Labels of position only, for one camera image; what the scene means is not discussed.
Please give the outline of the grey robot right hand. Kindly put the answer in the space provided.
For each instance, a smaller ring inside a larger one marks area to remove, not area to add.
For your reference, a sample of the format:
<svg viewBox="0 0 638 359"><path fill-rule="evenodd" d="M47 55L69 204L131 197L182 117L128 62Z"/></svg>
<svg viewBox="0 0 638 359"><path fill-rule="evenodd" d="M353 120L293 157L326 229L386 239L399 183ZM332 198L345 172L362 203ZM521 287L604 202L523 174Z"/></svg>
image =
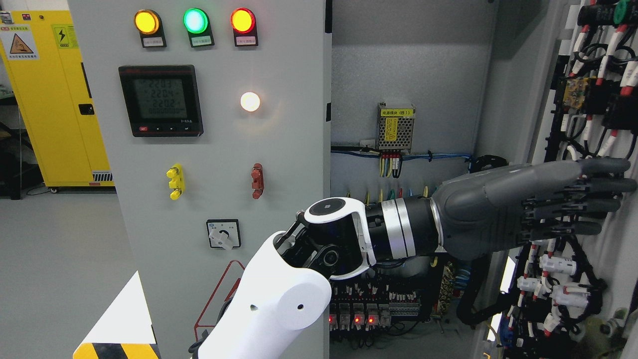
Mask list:
<svg viewBox="0 0 638 359"><path fill-rule="evenodd" d="M474 260L531 241L597 235L593 220L621 207L620 195L637 188L624 177L622 158L514 165L444 182L431 198L442 247Z"/></svg>

